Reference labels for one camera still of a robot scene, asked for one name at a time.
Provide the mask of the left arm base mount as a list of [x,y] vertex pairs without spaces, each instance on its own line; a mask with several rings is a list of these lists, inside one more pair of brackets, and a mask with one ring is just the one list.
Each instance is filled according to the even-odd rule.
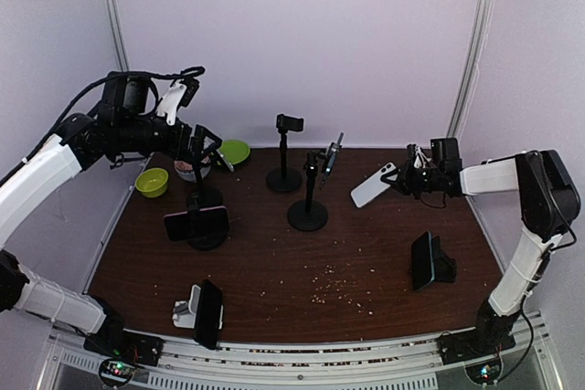
[[121,347],[112,347],[96,334],[83,338],[86,351],[104,356],[97,374],[112,389],[128,385],[146,366],[157,366],[164,346],[161,338],[137,332],[124,332]]

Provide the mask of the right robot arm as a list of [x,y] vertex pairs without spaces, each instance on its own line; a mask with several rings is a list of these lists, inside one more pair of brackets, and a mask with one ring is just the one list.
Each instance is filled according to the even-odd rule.
[[430,161],[410,147],[407,161],[380,179],[415,198],[432,192],[449,197],[518,193],[522,229],[516,252],[482,303],[468,338],[474,353],[490,353],[510,333],[551,255],[564,247],[560,240],[572,232],[571,224],[580,214],[580,195],[558,152],[533,150],[464,167],[458,153],[443,147],[433,148]]

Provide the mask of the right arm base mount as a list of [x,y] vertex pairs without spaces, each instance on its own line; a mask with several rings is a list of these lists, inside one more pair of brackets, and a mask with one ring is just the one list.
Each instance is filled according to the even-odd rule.
[[502,351],[516,346],[511,335],[516,316],[478,317],[473,329],[445,332],[437,339],[443,365],[470,363],[467,377],[477,385],[495,385],[504,376]]

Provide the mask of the black round-base phone stand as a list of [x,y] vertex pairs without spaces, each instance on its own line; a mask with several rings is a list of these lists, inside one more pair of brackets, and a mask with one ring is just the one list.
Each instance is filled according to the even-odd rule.
[[281,136],[279,144],[280,167],[268,172],[266,185],[278,193],[290,193],[300,188],[302,176],[300,172],[288,165],[288,132],[301,132],[304,119],[287,116],[283,113],[276,116],[276,128]]

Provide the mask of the white smartphone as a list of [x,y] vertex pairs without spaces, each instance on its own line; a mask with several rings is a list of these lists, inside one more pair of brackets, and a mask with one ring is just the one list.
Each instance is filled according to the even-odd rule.
[[386,163],[379,170],[370,175],[365,181],[356,186],[351,192],[350,197],[357,208],[362,208],[369,204],[379,195],[386,192],[390,186],[388,173],[397,166],[394,163]]

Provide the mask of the black round-base tall stand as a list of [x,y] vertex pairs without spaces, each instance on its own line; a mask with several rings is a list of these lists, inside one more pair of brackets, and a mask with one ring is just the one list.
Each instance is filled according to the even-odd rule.
[[318,162],[324,158],[321,150],[309,151],[304,170],[306,173],[305,199],[293,203],[287,211],[290,226],[303,232],[313,232],[323,228],[328,220],[326,207],[314,201],[314,189],[319,172]]

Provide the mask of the dark blue-edged smartphone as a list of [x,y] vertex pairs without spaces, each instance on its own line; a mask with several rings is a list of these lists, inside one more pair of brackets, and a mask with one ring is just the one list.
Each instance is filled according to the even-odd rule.
[[322,178],[321,178],[321,182],[319,184],[320,189],[322,189],[324,187],[326,180],[328,179],[328,177],[330,176],[330,174],[333,171],[333,167],[335,165],[335,159],[342,149],[342,142],[344,139],[344,135],[345,134],[343,132],[340,132],[337,140],[335,142],[332,142],[324,153],[324,164],[322,167]]

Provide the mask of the black phone teal edge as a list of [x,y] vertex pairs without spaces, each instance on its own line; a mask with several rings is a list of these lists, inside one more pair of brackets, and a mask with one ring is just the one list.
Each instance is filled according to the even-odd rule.
[[419,291],[435,281],[432,235],[429,231],[423,232],[411,244],[410,256],[412,289]]

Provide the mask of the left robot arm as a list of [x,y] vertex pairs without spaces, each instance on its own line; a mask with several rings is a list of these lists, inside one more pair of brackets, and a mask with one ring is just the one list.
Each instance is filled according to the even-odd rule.
[[[2,178],[1,241],[7,242],[43,201],[101,158],[118,167],[127,153],[161,153],[198,173],[221,140],[203,126],[180,121],[177,113],[194,98],[204,72],[202,66],[174,74],[112,71],[83,89],[80,98],[102,87],[100,101],[87,114],[66,107],[33,151]],[[6,250],[1,252],[1,308],[94,335],[112,357],[132,347],[122,316],[107,302],[39,276]]]

